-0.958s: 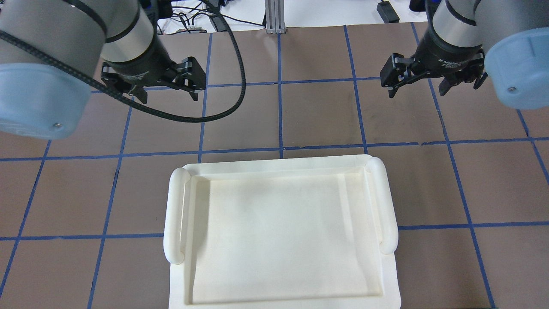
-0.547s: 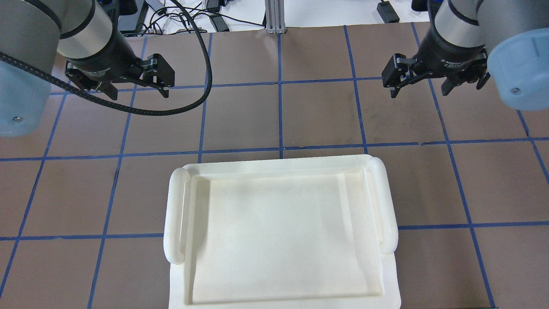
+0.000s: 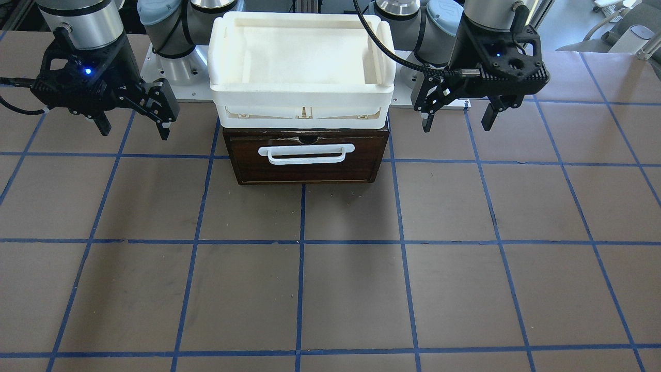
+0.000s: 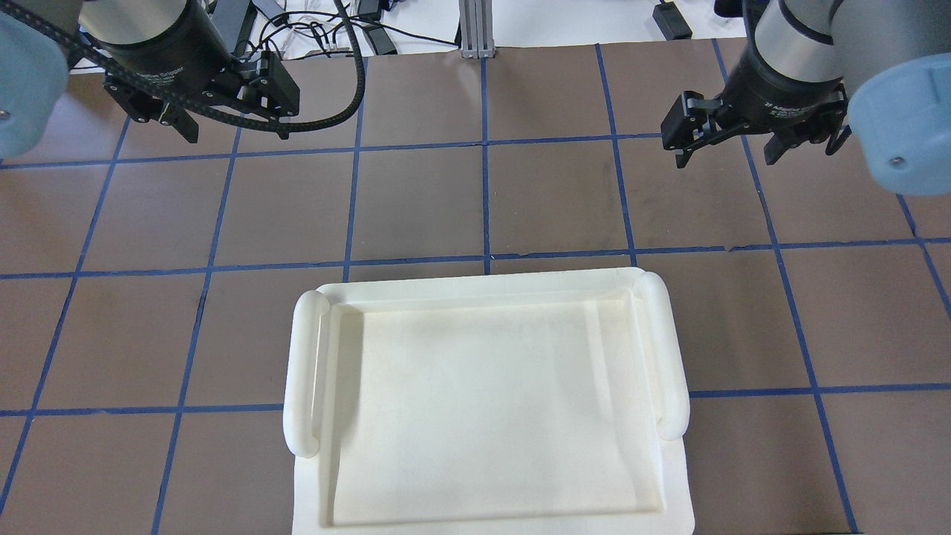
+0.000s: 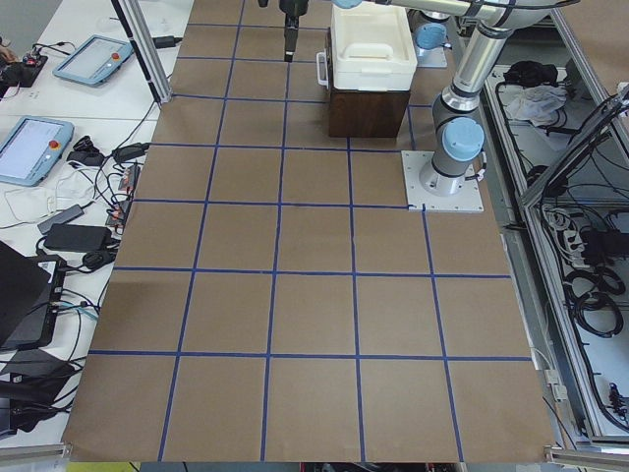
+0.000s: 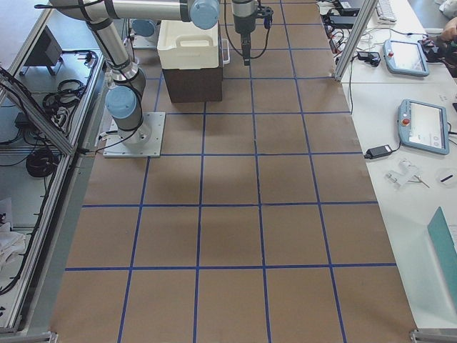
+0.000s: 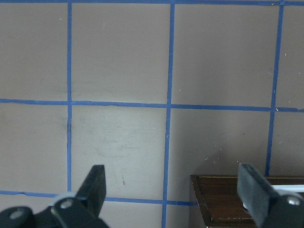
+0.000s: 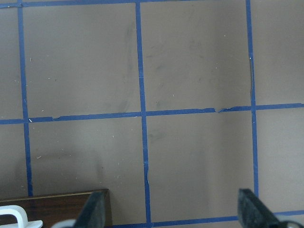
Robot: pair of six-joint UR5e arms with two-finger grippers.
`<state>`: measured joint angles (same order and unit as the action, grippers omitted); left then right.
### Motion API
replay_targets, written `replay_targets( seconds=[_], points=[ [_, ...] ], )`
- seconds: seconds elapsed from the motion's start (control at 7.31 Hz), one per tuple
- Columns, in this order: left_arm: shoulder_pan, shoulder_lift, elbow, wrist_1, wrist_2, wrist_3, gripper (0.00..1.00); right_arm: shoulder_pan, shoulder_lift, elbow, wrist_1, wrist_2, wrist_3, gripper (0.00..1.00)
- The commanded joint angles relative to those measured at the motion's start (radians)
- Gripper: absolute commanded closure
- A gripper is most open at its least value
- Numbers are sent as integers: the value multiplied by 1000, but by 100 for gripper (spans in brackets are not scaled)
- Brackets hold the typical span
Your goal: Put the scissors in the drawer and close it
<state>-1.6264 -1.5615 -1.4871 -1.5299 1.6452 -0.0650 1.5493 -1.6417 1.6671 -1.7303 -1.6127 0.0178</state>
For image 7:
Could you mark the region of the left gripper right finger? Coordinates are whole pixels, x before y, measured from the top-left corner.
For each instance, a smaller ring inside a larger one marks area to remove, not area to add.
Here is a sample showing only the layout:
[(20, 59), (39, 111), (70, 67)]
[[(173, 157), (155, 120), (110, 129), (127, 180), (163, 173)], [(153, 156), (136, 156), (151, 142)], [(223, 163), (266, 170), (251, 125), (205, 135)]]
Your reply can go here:
[(302, 184), (272, 185), (251, 164), (239, 164), (237, 193), (259, 228), (302, 228)]

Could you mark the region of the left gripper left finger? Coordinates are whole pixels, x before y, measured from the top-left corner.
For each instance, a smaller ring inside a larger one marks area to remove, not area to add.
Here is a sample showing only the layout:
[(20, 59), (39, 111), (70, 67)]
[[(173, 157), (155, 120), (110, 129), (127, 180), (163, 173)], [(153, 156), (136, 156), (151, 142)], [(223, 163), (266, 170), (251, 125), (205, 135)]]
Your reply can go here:
[(60, 228), (105, 228), (99, 218), (105, 196), (105, 167), (94, 165), (76, 194), (57, 200), (51, 213)]

